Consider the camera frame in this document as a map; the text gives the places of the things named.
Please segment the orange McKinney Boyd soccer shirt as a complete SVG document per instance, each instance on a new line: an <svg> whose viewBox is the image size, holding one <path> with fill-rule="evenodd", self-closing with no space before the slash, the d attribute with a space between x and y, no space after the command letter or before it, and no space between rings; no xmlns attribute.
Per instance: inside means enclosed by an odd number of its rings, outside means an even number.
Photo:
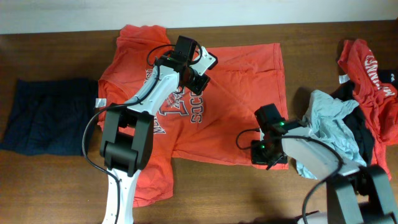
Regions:
<svg viewBox="0 0 398 224"><path fill-rule="evenodd" d="M149 61L169 48L164 27L122 28L113 62L98 82L98 96L107 104L132 98L150 75ZM259 138L254 132L255 111L273 104L287 116L280 44L218 47L210 52L218 64L208 72L210 81L203 93L171 94L155 116L152 155L137 181L135 207L173 195L172 158L248 166L251 155L238 144Z"/></svg>

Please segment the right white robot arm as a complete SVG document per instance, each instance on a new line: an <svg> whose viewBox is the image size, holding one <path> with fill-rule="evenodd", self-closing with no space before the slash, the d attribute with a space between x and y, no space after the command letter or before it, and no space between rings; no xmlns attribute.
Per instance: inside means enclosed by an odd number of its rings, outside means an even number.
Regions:
<svg viewBox="0 0 398 224"><path fill-rule="evenodd" d="M318 179L305 196L301 215L276 223L397 223L397 203L383 168L344 158L311 137L301 120L281 117L274 104L260 107L254 115L261 138L249 147L252 162L270 169L291 157ZM326 211L307 212L310 197L321 185L326 186Z"/></svg>

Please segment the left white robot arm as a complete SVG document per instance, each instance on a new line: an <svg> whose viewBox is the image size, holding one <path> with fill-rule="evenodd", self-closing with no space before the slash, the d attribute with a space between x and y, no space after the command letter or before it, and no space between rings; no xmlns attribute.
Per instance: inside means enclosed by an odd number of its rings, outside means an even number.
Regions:
<svg viewBox="0 0 398 224"><path fill-rule="evenodd" d="M107 107L99 150L108 175L103 223L133 223L137 180L152 154L158 110L178 90L201 94L210 81L206 71L217 63L197 41L180 36L171 50L154 59L151 75L132 98Z"/></svg>

